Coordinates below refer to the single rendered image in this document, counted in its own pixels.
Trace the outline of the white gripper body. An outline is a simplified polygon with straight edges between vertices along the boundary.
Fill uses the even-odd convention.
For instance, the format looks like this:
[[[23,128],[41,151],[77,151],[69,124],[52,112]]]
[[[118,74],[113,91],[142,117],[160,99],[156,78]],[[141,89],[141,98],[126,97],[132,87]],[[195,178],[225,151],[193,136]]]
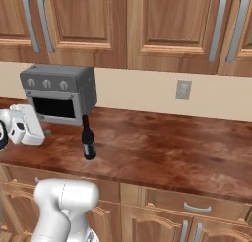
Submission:
[[[29,104],[20,104],[19,110],[22,112],[25,122],[25,133],[22,138],[22,143],[31,146],[41,145],[45,136],[34,108]]]

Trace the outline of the dark wine bottle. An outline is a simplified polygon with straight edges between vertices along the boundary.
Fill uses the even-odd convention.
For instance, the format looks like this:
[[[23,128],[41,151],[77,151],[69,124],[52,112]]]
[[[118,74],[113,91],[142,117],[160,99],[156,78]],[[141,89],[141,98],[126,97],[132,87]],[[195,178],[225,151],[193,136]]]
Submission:
[[[88,116],[84,115],[82,119],[83,119],[83,127],[84,127],[83,132],[82,132],[84,157],[86,160],[92,160],[96,158],[95,136],[89,126]]]

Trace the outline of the grey toaster oven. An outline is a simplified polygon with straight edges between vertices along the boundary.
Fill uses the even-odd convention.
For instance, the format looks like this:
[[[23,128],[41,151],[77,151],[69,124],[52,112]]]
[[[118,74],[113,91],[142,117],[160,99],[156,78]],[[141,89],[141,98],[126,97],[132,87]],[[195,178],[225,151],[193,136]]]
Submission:
[[[34,64],[20,73],[30,104],[40,121],[82,126],[97,104],[95,68]]]

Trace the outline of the wooden base cupboard door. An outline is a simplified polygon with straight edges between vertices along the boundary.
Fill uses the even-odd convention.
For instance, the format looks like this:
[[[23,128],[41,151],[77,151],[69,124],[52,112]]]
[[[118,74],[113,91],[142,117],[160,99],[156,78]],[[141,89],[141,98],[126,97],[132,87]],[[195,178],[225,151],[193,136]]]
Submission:
[[[203,225],[199,242],[252,242],[252,227],[201,218],[193,219],[188,242],[194,242],[198,222]]]
[[[99,242],[122,241],[119,204],[99,201],[94,209],[87,212],[87,221]]]
[[[180,242],[183,220],[189,223],[188,242],[192,217],[122,205],[122,242]]]
[[[3,223],[1,228],[13,235],[31,238],[39,218],[34,201],[34,186],[0,183]]]

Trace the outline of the wooden drawer front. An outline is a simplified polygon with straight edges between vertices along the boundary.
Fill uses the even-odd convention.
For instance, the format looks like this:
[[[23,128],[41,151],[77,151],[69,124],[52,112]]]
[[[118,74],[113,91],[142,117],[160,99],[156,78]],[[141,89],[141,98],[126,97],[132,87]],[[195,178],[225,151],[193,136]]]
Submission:
[[[76,176],[71,174],[59,173],[48,170],[27,168],[21,166],[4,166],[9,180],[16,180],[18,183],[35,185],[35,178],[39,180],[49,179],[49,178],[58,178],[58,179],[75,179],[75,180],[84,180],[95,183],[100,191],[100,199],[102,201],[119,203],[119,183],[115,181],[102,180],[98,178],[85,177],[85,176]]]
[[[159,209],[187,212],[231,221],[245,220],[251,208],[249,204],[240,202],[151,188],[146,188],[146,197],[147,203]],[[210,213],[190,212],[183,208],[184,202],[197,208],[211,206],[212,210]]]

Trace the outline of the wooden wall cupboard door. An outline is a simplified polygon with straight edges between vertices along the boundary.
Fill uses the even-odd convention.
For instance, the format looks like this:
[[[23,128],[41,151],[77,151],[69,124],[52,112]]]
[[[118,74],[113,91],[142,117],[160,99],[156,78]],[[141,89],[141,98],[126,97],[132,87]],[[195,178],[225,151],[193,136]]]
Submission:
[[[252,77],[252,0],[249,0],[241,36],[234,59],[226,62],[226,57],[232,40],[240,0],[232,0],[221,49],[218,75]]]
[[[126,0],[45,0],[51,64],[127,67]]]
[[[219,0],[127,0],[128,67],[215,73],[231,1],[226,1],[216,58],[210,62]]]
[[[40,52],[36,53],[28,30],[22,0],[0,0],[0,61],[48,63],[45,39],[37,7],[30,0],[31,19]]]

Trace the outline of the grey wall outlet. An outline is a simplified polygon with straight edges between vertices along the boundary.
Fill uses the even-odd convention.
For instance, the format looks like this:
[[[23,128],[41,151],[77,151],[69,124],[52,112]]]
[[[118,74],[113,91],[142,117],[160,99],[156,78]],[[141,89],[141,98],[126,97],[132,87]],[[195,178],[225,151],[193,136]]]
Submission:
[[[175,98],[188,100],[190,97],[191,85],[191,81],[178,80]]]

